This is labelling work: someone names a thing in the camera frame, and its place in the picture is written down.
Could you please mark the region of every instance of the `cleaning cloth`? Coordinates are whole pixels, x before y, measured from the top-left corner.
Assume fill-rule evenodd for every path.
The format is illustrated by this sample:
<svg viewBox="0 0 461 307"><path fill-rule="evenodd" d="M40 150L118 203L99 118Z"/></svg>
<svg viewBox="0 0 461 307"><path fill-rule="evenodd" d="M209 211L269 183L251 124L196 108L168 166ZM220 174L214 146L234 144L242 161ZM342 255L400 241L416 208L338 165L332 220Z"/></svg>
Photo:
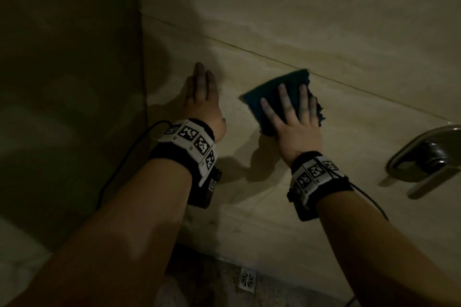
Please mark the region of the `cleaning cloth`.
<svg viewBox="0 0 461 307"><path fill-rule="evenodd" d="M281 83L285 84L288 96L291 100L291 104L293 105L293 108L296 111L296 115L299 118L299 86L301 84L306 84L309 88L309 72L307 69L300 69L299 71L294 71L282 77L272 79L267 83L264 83L257 88L247 92L246 94L243 94L241 97L242 100L244 100L245 103L250 107L251 112L259 122L262 134L266 136L275 136L276 132L261 108L260 100L262 97L266 98L275 113L277 113L277 115L286 123L278 89L278 86ZM309 90L308 94L309 97L312 97L312 93ZM317 116L319 118L320 126L322 120L324 119L322 113L320 113L322 109L323 108L317 102Z"/></svg>

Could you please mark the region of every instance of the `person's right arm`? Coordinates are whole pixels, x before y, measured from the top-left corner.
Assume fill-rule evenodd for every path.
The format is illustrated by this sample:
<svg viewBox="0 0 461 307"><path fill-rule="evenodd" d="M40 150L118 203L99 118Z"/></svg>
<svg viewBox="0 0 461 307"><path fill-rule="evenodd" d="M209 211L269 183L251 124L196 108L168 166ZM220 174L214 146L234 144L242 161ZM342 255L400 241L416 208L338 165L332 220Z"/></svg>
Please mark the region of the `person's right arm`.
<svg viewBox="0 0 461 307"><path fill-rule="evenodd" d="M322 152L317 100L300 87L299 119L279 88L287 124L266 100L261 106L278 133L282 158ZM461 289L358 194L327 195L316 205L333 252L363 306L461 306Z"/></svg>

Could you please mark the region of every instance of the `floor drain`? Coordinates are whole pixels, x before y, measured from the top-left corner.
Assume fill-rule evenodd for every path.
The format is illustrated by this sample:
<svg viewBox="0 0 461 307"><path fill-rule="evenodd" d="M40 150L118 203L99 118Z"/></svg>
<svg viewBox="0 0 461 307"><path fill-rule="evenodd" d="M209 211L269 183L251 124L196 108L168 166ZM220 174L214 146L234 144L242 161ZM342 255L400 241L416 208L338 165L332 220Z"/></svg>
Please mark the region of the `floor drain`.
<svg viewBox="0 0 461 307"><path fill-rule="evenodd" d="M238 287L242 290L254 294L256 288L256 272L251 269L242 267L238 279Z"/></svg>

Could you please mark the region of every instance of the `wristband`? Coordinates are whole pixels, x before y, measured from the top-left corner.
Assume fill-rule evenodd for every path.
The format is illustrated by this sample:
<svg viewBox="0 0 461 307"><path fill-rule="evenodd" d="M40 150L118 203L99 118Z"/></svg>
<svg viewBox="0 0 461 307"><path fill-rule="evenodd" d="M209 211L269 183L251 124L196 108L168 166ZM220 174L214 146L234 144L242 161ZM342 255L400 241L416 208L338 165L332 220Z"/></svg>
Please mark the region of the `wristband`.
<svg viewBox="0 0 461 307"><path fill-rule="evenodd" d="M291 165L288 200L301 221L319 217L315 205L329 194L353 190L349 178L321 153L311 151L298 156Z"/></svg>
<svg viewBox="0 0 461 307"><path fill-rule="evenodd" d="M188 204L207 208L222 172L214 165L218 157L213 130L190 118L174 123L158 140L150 159L166 158L186 167L192 175Z"/></svg>

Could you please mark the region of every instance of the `drain grate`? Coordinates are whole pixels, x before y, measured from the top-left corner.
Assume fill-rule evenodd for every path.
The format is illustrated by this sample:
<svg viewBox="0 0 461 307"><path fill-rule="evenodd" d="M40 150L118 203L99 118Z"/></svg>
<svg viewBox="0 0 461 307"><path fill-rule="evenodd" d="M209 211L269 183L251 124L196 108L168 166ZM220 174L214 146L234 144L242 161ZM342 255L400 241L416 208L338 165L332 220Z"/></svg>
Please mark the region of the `drain grate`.
<svg viewBox="0 0 461 307"><path fill-rule="evenodd" d="M256 272L242 267L240 271L240 276L238 278L238 287L242 290L255 293L256 288Z"/></svg>

